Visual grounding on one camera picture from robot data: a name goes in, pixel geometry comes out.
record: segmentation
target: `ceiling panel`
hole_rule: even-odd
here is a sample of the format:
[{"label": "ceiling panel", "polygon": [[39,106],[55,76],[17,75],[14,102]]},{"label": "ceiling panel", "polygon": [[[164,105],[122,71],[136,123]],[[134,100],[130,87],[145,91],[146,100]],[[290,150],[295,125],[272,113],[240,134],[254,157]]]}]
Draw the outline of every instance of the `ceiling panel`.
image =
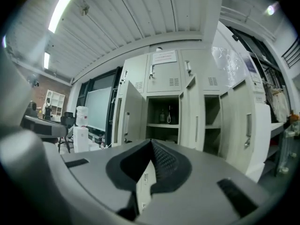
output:
[{"label": "ceiling panel", "polygon": [[200,31],[203,0],[71,0],[55,34],[48,25],[58,0],[30,0],[7,34],[11,56],[75,77],[107,54],[137,40]]}]

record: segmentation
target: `ceiling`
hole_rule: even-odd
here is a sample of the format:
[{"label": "ceiling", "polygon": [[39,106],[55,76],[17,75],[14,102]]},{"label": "ceiling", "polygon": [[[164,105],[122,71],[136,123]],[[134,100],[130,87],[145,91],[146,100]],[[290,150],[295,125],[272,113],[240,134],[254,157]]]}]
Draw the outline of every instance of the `ceiling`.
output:
[{"label": "ceiling", "polygon": [[46,51],[50,54],[46,72],[65,81],[113,51],[148,37],[184,31],[210,34],[221,7],[221,0],[71,0],[53,34],[48,25],[57,3],[29,0],[7,33],[7,52],[16,63],[42,70]]},{"label": "ceiling", "polygon": [[[276,12],[269,16],[266,9],[276,5]],[[284,18],[280,5],[275,0],[222,0],[220,21],[234,21],[246,25],[270,40],[276,40],[276,33]]]}]

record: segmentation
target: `gray curved object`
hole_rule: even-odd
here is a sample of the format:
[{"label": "gray curved object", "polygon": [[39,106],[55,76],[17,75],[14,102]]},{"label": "gray curved object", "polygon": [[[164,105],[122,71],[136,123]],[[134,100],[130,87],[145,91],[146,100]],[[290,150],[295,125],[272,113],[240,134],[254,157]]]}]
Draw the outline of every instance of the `gray curved object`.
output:
[{"label": "gray curved object", "polygon": [[25,120],[25,124],[27,124],[25,128],[32,130],[40,138],[64,137],[68,133],[67,128],[59,123],[50,122],[27,115],[24,116],[23,120]]},{"label": "gray curved object", "polygon": [[[65,224],[127,225],[133,222],[116,213],[128,205],[131,193],[113,185],[105,165],[141,142],[60,156],[54,144],[42,144],[31,131],[18,130],[2,136],[0,160],[13,182],[53,223],[62,223],[63,219]],[[176,191],[154,194],[135,223],[219,225],[237,221],[239,215],[217,185],[228,177],[255,204],[268,199],[262,188],[221,158],[173,143],[162,144],[186,156],[192,172]],[[79,159],[88,163],[69,169],[65,165]]]}]

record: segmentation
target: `black rubber pad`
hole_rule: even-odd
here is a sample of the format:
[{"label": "black rubber pad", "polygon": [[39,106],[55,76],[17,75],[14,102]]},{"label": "black rubber pad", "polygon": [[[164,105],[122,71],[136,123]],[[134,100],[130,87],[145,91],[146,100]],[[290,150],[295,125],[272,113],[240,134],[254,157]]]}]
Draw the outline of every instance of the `black rubber pad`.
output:
[{"label": "black rubber pad", "polygon": [[150,188],[151,194],[175,191],[192,171],[192,165],[184,155],[156,140],[146,140],[111,158],[106,165],[106,173],[117,188],[135,192],[136,184],[150,161],[157,180]]},{"label": "black rubber pad", "polygon": [[222,179],[217,182],[217,184],[225,193],[226,197],[241,218],[257,209],[257,205],[255,205],[232,180]]},{"label": "black rubber pad", "polygon": [[71,162],[66,162],[65,165],[67,166],[67,168],[71,168],[71,167],[76,167],[76,166],[80,166],[83,164],[89,163],[88,160],[86,159],[79,159],[79,160],[75,160],[75,161],[71,161]]}]

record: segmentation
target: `whiteboard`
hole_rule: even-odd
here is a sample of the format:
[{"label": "whiteboard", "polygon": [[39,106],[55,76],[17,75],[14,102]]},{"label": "whiteboard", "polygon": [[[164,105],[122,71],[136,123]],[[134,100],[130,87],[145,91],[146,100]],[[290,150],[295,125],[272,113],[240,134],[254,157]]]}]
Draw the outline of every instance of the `whiteboard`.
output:
[{"label": "whiteboard", "polygon": [[105,132],[107,108],[112,88],[88,92],[85,106],[89,108],[88,126]]}]

